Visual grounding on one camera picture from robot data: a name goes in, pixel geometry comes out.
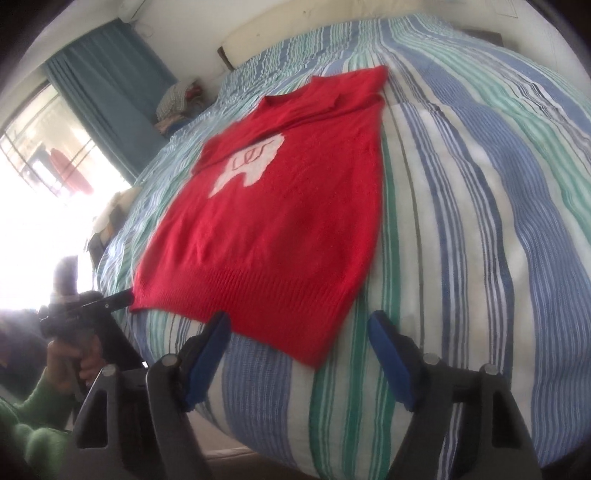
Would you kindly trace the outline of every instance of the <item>red knitted sweater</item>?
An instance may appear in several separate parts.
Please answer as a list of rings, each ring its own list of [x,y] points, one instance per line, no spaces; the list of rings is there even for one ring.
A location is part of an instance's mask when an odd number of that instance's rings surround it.
[[[132,310],[206,320],[319,366],[381,218],[385,67],[312,77],[211,138],[135,273]]]

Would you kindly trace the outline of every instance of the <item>green sleeve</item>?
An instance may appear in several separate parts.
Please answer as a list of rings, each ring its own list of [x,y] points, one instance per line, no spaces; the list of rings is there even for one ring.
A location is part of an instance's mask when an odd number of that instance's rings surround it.
[[[25,423],[32,428],[49,427],[63,430],[73,406],[74,397],[55,390],[43,372],[29,398],[14,408],[19,423]]]
[[[73,399],[57,392],[41,377],[29,398],[20,405],[0,400],[2,430],[41,480],[55,480],[66,451],[69,432],[62,428],[72,410]]]

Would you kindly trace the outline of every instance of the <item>white tooth logo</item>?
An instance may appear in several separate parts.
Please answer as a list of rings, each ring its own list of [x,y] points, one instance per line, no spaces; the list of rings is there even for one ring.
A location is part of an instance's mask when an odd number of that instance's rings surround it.
[[[224,172],[216,180],[209,198],[224,188],[230,179],[241,173],[244,174],[245,187],[258,182],[269,163],[275,158],[284,139],[283,135],[277,134],[232,155]]]

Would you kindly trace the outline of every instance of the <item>blue striped bedsheet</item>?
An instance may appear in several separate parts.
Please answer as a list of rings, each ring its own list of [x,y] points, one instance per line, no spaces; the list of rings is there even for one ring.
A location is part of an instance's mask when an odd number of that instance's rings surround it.
[[[228,435],[329,479],[382,479],[410,415],[366,338],[385,310],[448,364],[510,380],[542,465],[591,434],[591,105],[552,71],[434,17],[364,20],[285,40],[230,74],[217,102],[173,136],[103,257],[105,293],[135,267],[203,143],[266,94],[311,75],[389,68],[383,219],[375,259],[326,363],[313,371],[233,335],[198,411]],[[200,322],[147,310],[119,321],[149,361]],[[454,412],[440,458],[445,478]]]

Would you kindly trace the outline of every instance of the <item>metal screw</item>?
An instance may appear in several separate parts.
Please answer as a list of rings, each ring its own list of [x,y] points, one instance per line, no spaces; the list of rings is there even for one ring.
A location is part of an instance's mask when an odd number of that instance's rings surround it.
[[[114,366],[114,364],[109,364],[109,365],[105,365],[103,367],[102,374],[106,377],[110,377],[111,375],[115,375],[115,372],[117,371],[117,367]]]
[[[439,363],[439,357],[434,353],[425,353],[423,355],[423,362],[429,365],[437,365]]]
[[[177,364],[177,356],[174,353],[169,353],[162,357],[162,364],[165,367],[173,367]]]
[[[496,365],[485,364],[484,372],[488,375],[496,375],[497,373],[499,373],[499,369],[496,367]]]

